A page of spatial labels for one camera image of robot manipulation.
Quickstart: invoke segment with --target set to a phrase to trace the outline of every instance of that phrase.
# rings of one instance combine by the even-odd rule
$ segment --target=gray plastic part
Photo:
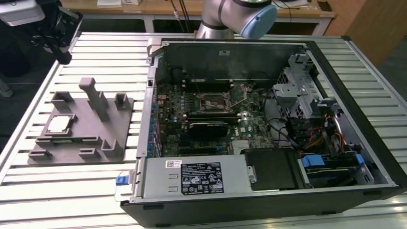
[[[118,144],[117,139],[114,141],[113,146],[110,146],[107,140],[103,140],[102,151],[107,157],[123,157],[125,156],[125,149]]]
[[[133,106],[126,93],[117,94],[115,104],[117,104],[118,110],[127,110]]]
[[[79,88],[87,93],[90,98],[90,104],[93,105],[94,110],[103,122],[109,121],[107,106],[109,102],[103,95],[103,92],[97,91],[95,89],[95,79],[94,78],[82,78],[79,82]]]
[[[81,153],[79,156],[83,159],[90,159],[90,158],[99,158],[101,154],[95,148],[89,148],[89,149],[79,149]]]
[[[34,160],[50,160],[53,154],[46,149],[33,150],[29,154],[29,157]]]
[[[93,109],[94,106],[89,104],[89,99],[70,98],[73,98],[70,93],[58,93],[55,96],[55,100],[63,100],[67,106],[57,102],[58,105],[63,105],[51,112],[42,135],[37,139],[38,145],[30,153],[29,164],[75,165],[123,161],[134,99],[126,94],[110,99],[103,96],[105,100],[99,102],[109,116],[107,121],[103,122],[98,111]],[[69,135],[49,131],[53,118],[62,115],[74,117],[73,123],[65,130]]]
[[[54,104],[55,108],[59,110],[62,114],[70,114],[71,109],[69,103],[74,101],[74,98],[70,92],[57,92],[51,99],[51,103]]]

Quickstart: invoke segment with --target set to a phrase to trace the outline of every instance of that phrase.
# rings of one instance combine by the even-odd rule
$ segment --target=power supply label
[[[185,195],[223,193],[221,162],[182,164],[182,193]]]

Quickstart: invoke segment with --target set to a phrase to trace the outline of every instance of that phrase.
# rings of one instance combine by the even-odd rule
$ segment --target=green circuit board
[[[270,128],[261,110],[265,90],[253,89],[247,92],[246,89],[247,84],[245,83],[227,94],[187,93],[182,90],[181,85],[165,84],[159,87],[163,157],[181,156],[182,149],[198,148],[217,148],[219,155],[233,155],[231,143],[235,140],[247,140],[250,148],[273,147]],[[229,133],[223,138],[214,141],[185,141],[189,138],[185,114],[203,112],[239,113],[241,122],[238,125],[229,126]]]

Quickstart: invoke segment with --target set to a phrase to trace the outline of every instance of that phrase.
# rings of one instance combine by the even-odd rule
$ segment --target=slotted aluminum table
[[[115,177],[135,168],[138,133],[149,73],[147,41],[153,37],[193,38],[185,34],[90,33],[74,40],[70,65],[55,64],[2,153],[2,228],[142,228],[117,202]],[[341,37],[267,36],[263,39],[315,40],[359,103],[385,143],[407,171],[407,104],[353,42]],[[135,99],[125,162],[121,164],[33,167],[35,146],[54,105],[57,91],[86,97],[78,83],[94,77],[107,97],[126,92]],[[369,202],[342,214],[253,220],[189,228],[405,228],[407,196]]]

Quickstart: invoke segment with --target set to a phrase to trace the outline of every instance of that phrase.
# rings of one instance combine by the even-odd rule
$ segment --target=blue latch
[[[362,157],[362,154],[357,154],[357,160],[358,160],[359,165],[365,164],[365,159]]]
[[[321,155],[307,155],[305,156],[302,159],[305,168],[310,167],[310,166],[325,166],[325,160],[323,157]]]
[[[127,176],[118,176],[117,177],[117,185],[122,186],[122,185],[129,185],[129,175]]]

